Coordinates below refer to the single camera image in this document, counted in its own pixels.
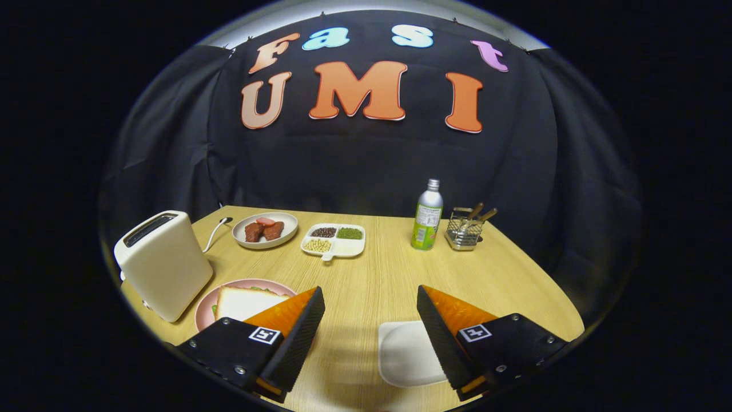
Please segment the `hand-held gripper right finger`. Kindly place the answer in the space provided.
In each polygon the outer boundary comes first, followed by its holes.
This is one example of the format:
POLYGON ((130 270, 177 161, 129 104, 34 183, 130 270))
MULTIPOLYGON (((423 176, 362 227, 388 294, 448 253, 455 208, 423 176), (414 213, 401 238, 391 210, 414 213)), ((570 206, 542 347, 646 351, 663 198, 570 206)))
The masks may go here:
POLYGON ((530 378, 568 342, 527 316, 496 316, 427 285, 417 310, 449 385, 460 401, 530 378))

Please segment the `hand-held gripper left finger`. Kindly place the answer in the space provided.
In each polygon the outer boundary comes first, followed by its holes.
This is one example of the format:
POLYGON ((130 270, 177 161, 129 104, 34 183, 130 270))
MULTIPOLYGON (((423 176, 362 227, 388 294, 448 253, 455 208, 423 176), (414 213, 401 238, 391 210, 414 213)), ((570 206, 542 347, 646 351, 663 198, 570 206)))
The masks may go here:
POLYGON ((175 349, 228 386, 282 403, 303 369, 325 310, 317 286, 245 321, 223 316, 175 349))

